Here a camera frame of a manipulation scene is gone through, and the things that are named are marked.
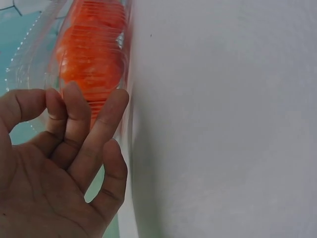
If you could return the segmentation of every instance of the blue water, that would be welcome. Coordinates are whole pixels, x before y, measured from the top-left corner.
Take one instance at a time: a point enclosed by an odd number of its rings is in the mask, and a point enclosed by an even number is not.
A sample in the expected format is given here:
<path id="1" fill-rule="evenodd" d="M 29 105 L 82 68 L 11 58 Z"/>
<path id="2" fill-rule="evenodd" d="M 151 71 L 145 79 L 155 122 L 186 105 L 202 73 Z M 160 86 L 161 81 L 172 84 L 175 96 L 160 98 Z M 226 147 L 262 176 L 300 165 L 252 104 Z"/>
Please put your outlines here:
<path id="1" fill-rule="evenodd" d="M 6 93 L 5 69 L 10 65 L 10 60 L 14 56 L 17 47 L 38 16 L 38 12 L 19 16 L 12 8 L 0 11 L 0 95 Z M 13 144 L 20 144 L 26 142 L 35 134 L 30 124 L 25 122 L 16 126 L 10 136 Z M 87 201 L 92 200 L 100 190 L 103 178 L 104 170 L 101 169 L 85 195 Z M 119 238 L 117 218 L 109 225 L 104 237 Z"/>
<path id="2" fill-rule="evenodd" d="M 0 33 L 5 37 L 0 37 L 0 94 L 6 92 L 5 69 L 10 64 L 10 59 L 16 52 L 21 40 L 25 37 L 28 29 L 32 26 L 39 13 L 33 13 L 20 17 L 16 14 L 11 15 L 10 19 L 3 19 L 0 22 Z M 21 123 L 11 133 L 13 144 L 20 144 L 35 135 L 29 123 Z"/>

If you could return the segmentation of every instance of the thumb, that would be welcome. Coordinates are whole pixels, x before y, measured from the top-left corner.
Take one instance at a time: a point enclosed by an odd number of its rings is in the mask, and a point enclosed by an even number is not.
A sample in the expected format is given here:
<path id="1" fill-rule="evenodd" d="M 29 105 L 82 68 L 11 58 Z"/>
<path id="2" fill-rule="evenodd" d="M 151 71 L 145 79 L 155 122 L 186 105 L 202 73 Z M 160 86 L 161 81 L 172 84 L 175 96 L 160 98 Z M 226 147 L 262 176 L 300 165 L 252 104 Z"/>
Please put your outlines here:
<path id="1" fill-rule="evenodd" d="M 0 97 L 0 123 L 10 133 L 20 122 L 37 118 L 45 108 L 45 90 L 12 90 Z"/>

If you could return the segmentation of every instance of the transparent plastic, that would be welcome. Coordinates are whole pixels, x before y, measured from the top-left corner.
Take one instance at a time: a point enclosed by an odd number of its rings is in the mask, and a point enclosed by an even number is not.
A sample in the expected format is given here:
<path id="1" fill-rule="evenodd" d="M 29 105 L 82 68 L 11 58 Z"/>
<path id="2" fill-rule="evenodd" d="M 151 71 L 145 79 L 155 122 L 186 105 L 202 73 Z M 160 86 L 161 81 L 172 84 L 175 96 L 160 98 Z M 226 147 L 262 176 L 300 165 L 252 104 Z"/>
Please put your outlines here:
<path id="1" fill-rule="evenodd" d="M 53 0 L 27 33 L 7 69 L 7 89 L 53 87 L 62 94 L 67 83 L 76 81 L 91 106 L 93 124 L 109 94 L 126 88 L 130 4 L 74 0 L 60 19 L 65 3 Z M 43 112 L 32 127 L 43 130 L 47 118 Z"/>

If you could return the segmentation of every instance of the palm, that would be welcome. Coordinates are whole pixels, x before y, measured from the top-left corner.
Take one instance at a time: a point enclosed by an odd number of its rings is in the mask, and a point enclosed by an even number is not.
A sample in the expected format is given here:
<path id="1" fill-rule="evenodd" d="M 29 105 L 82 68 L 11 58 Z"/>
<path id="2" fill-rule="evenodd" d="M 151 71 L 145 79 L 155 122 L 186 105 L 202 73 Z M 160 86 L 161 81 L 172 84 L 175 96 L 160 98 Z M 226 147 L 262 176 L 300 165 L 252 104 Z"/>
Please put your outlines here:
<path id="1" fill-rule="evenodd" d="M 46 92 L 47 131 L 25 144 L 12 146 L 9 140 L 8 132 L 17 124 L 14 110 L 12 118 L 1 117 L 0 133 L 7 132 L 0 145 L 0 227 L 16 228 L 7 229 L 7 237 L 101 237 L 122 204 L 126 166 L 110 139 L 126 107 L 126 93 L 109 98 L 89 133 L 89 107 L 74 90 L 67 95 L 70 89 L 64 92 L 65 105 L 56 93 Z M 23 107 L 20 103 L 20 120 L 35 117 Z M 42 107 L 33 111 L 38 116 Z M 84 194 L 103 162 L 102 189 L 86 203 Z"/>

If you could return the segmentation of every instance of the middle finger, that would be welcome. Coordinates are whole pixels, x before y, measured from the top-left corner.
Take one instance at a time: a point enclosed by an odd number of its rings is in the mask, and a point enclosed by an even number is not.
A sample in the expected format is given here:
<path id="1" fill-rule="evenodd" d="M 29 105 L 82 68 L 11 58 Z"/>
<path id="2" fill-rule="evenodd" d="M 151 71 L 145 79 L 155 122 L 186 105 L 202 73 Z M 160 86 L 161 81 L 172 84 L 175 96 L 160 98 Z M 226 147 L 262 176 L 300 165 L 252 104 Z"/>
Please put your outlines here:
<path id="1" fill-rule="evenodd" d="M 51 159 L 62 169 L 67 169 L 78 154 L 90 130 L 91 110 L 76 83 L 69 83 L 63 98 L 68 120 L 63 142 L 54 150 Z"/>

